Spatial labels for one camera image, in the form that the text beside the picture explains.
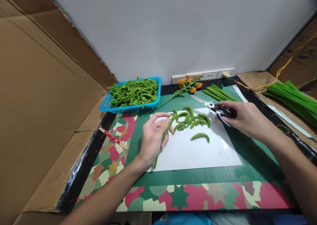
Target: forearm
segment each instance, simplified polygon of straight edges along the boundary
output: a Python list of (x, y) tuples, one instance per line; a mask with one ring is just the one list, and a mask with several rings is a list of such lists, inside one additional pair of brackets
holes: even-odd
[(277, 159), (303, 214), (310, 223), (317, 223), (317, 168), (285, 135), (265, 144)]
[(124, 196), (144, 171), (146, 171), (146, 168), (136, 157), (109, 183), (101, 187), (93, 196), (69, 214), (61, 224), (106, 224)]

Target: right hand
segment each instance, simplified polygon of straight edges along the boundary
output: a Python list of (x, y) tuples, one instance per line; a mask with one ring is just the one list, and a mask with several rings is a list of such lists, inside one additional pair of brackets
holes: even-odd
[(247, 136), (260, 142), (266, 143), (276, 137), (284, 134), (265, 117), (253, 103), (221, 101), (217, 103), (237, 111), (237, 117), (234, 119), (222, 117), (225, 122), (240, 130)]

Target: scissor blade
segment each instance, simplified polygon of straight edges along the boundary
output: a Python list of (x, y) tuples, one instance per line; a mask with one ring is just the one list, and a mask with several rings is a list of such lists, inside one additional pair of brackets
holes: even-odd
[(191, 97), (193, 97), (194, 99), (196, 99), (197, 101), (203, 103), (203, 104), (206, 105), (206, 106), (207, 106), (207, 104), (208, 104), (207, 101), (205, 101), (205, 100), (203, 100), (203, 99), (201, 99), (201, 98), (198, 98), (197, 96), (191, 95)]

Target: green cutting mat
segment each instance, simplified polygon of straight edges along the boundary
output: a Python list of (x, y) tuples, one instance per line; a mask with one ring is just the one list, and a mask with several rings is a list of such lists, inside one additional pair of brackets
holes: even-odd
[[(242, 101), (232, 86), (225, 87), (225, 92), (238, 101)], [(217, 103), (215, 99), (198, 91), (195, 96), (206, 101)], [(160, 103), (164, 102), (171, 95), (161, 96)], [(188, 93), (170, 100), (168, 103), (151, 112), (141, 120), (136, 122), (131, 139), (126, 164), (129, 164), (138, 154), (141, 139), (142, 126), (155, 112), (172, 112), (173, 108), (182, 110), (183, 107), (190, 106), (193, 109), (202, 108), (202, 104), (190, 97)], [(139, 117), (147, 113), (142, 111)], [(261, 142), (251, 139), (237, 129), (225, 127), (230, 140), (237, 151), (242, 166), (213, 167), (200, 169), (184, 169), (170, 171), (156, 171), (144, 173), (134, 184), (134, 186), (155, 186), (171, 184), (202, 184), (221, 182), (242, 182), (242, 181), (277, 181), (284, 180), (285, 177), (270, 150)]]

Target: hand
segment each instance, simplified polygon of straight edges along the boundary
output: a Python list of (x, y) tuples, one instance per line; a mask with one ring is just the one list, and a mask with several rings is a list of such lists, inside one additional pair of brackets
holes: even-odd
[[(142, 144), (137, 156), (140, 161), (142, 161), (142, 164), (145, 166), (145, 170), (147, 170), (151, 166), (159, 150), (161, 148), (164, 148), (168, 142), (168, 133), (166, 134), (163, 142), (162, 136), (163, 133), (166, 131), (171, 119), (162, 119), (155, 123), (155, 121), (161, 117), (171, 117), (171, 115), (168, 113), (155, 113), (143, 125)], [(174, 132), (172, 127), (170, 127), (169, 131), (171, 133)]]
[(284, 136), (284, 134), (268, 120), (253, 103), (221, 101), (218, 105), (224, 105), (228, 110), (230, 108), (237, 111), (237, 117), (234, 119), (222, 117), (225, 122), (240, 130), (247, 136), (259, 140), (263, 143), (269, 142), (275, 137)]

